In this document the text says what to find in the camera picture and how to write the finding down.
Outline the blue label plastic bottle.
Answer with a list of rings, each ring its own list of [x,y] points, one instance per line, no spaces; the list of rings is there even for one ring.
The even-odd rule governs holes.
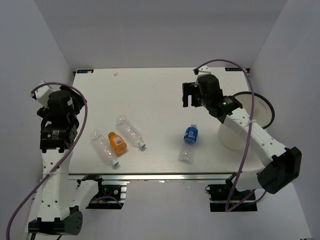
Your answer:
[[[198,139],[198,127],[196,124],[191,124],[184,133],[183,143],[178,155],[178,160],[192,164],[195,156],[195,148]]]

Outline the clear bottle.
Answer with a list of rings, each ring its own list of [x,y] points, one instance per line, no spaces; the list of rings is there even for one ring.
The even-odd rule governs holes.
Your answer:
[[[90,143],[104,164],[113,168],[118,167],[119,161],[116,153],[100,131],[95,130],[90,134]]]
[[[146,143],[140,132],[124,115],[117,117],[116,128],[128,140],[128,142],[136,148],[144,149]]]

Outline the orange juice bottle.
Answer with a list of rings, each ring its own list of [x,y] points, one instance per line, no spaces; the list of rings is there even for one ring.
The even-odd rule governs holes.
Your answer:
[[[115,132],[110,132],[108,134],[108,140],[117,156],[121,156],[126,152],[127,144],[121,136],[117,135]]]

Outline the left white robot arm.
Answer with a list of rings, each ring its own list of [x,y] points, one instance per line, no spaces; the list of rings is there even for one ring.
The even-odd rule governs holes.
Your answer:
[[[80,125],[77,115],[85,106],[83,98],[68,86],[54,90],[49,84],[40,84],[31,96],[42,107],[37,115],[40,125],[42,157],[41,201],[37,216],[28,223],[28,232],[36,235],[73,235],[82,228],[79,206],[71,206],[67,197],[68,176],[74,144]]]

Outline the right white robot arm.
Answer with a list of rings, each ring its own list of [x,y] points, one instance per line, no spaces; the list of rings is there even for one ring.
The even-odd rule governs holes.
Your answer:
[[[223,94],[219,80],[213,74],[205,74],[195,82],[182,84],[183,107],[191,96],[193,107],[205,107],[221,124],[233,130],[258,156],[263,168],[241,173],[225,188],[226,195],[236,200],[244,191],[263,189],[270,194],[295,180],[300,174],[302,152],[297,147],[288,148],[275,140],[260,125],[250,119],[242,104],[234,97]]]

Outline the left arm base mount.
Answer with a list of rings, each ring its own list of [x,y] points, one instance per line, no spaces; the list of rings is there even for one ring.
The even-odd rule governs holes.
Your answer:
[[[104,180],[101,175],[85,175],[77,179],[77,187],[71,200],[80,210],[120,210],[126,196],[125,184]]]

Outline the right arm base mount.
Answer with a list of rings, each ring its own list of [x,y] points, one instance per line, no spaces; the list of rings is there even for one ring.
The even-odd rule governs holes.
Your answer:
[[[225,207],[227,199],[229,196],[229,188],[226,184],[209,184],[205,187],[205,191],[209,195],[209,206],[212,213],[222,213],[225,212]],[[250,194],[250,190],[238,192],[235,190],[230,199],[228,208],[232,208],[247,195]],[[255,203],[256,196],[253,193],[250,195],[246,201],[244,201],[240,206],[232,210],[232,212],[257,212],[258,207]]]

